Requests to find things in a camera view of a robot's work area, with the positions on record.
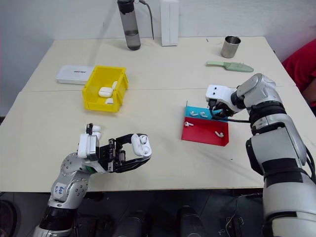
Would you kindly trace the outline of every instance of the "white table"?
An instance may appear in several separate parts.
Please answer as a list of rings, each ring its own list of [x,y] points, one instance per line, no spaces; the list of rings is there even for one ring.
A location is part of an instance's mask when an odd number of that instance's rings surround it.
[[[277,90],[303,141],[316,154],[314,115],[296,87]],[[152,159],[136,170],[93,175],[90,191],[261,187],[263,178],[251,169],[245,149],[249,124],[230,122],[225,147],[182,141],[187,100],[205,107],[205,89],[129,90],[117,114],[86,111],[81,91],[22,91],[0,126],[0,190],[49,192],[62,160],[76,151],[89,122],[102,126],[101,145],[140,132],[149,135],[153,149]],[[236,118],[248,116],[243,111]],[[131,149],[126,155],[134,158]]]
[[[81,85],[56,83],[63,65],[126,67],[130,90],[195,89],[209,84],[237,87],[255,73],[278,86],[295,85],[264,37],[241,37],[232,59],[220,56],[223,37],[179,38],[178,46],[161,47],[159,40],[141,39],[137,51],[127,50],[125,39],[56,40],[26,84],[24,91],[82,90]],[[242,62],[253,73],[206,67],[206,61]]]

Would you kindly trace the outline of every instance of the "green spatula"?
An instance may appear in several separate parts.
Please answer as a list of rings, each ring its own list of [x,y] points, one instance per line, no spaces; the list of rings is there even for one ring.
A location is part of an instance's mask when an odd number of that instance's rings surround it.
[[[253,72],[253,68],[247,66],[243,63],[224,63],[224,62],[215,62],[215,61],[207,61],[207,66],[221,66],[224,67],[228,71],[236,71],[236,72],[243,72],[243,73],[251,73]]]

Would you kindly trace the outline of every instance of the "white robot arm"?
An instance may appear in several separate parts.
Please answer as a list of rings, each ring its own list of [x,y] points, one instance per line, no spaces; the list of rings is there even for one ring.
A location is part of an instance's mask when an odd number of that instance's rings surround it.
[[[73,220],[88,190],[88,181],[95,173],[122,173],[136,169],[151,157],[152,149],[146,134],[128,134],[110,139],[99,146],[99,131],[88,124],[80,136],[77,153],[69,154],[62,162],[60,173],[51,188],[48,207],[34,237],[70,236]],[[131,143],[134,153],[141,158],[126,160],[123,145]]]
[[[316,178],[314,161],[292,119],[286,114],[276,84],[255,74],[232,90],[210,85],[206,100],[214,119],[249,113],[253,136],[246,142],[251,167],[264,176],[265,237],[316,236]],[[213,110],[221,110],[214,115]],[[302,169],[306,161],[312,178]]]

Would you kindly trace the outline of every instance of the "metal cup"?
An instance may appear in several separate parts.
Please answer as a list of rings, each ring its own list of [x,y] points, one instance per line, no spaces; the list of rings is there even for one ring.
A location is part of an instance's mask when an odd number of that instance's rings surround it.
[[[234,57],[240,42],[241,40],[237,36],[225,37],[225,42],[223,44],[221,55],[224,58]]]

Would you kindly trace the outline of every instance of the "water bottle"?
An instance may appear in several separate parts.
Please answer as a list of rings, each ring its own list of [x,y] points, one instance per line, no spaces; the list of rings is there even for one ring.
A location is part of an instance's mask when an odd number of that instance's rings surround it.
[[[138,50],[140,48],[140,39],[134,10],[134,0],[118,0],[118,8],[127,47],[130,50]]]

